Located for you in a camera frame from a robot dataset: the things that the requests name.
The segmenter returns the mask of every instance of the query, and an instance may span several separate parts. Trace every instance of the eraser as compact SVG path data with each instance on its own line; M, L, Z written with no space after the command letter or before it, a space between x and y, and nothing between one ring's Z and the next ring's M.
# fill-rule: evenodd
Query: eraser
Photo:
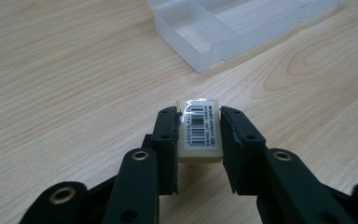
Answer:
M219 105L215 100L179 101L179 163L218 163L223 159Z

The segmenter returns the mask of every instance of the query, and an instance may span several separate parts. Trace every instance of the transparent plastic box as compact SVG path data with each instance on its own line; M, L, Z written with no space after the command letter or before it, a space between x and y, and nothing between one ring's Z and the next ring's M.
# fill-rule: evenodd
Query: transparent plastic box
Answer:
M312 18L340 0L147 0L157 32L197 72Z

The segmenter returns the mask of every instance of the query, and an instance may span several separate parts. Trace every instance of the light wood surface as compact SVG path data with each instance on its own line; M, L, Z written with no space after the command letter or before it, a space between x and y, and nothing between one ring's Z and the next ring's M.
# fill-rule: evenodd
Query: light wood surface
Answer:
M145 0L0 0L0 223L46 188L92 188L191 98L244 111L268 147L295 152L326 185L358 183L358 0L280 44L197 74L155 31ZM261 223L222 164L180 165L160 223Z

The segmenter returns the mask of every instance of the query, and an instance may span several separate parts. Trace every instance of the wood grain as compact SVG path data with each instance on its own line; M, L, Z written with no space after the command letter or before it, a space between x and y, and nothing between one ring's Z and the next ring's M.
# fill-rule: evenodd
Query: wood grain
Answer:
M307 29L197 74L155 32L144 0L0 0L0 223L46 188L92 188L179 99L245 112L269 147L326 185L358 183L358 0ZM261 223L221 164L180 165L161 223Z

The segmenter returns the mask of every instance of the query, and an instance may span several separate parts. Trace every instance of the barcode label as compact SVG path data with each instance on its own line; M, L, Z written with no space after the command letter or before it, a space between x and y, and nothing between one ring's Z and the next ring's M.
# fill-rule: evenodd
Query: barcode label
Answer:
M217 150L213 101L187 101L184 109L184 149Z

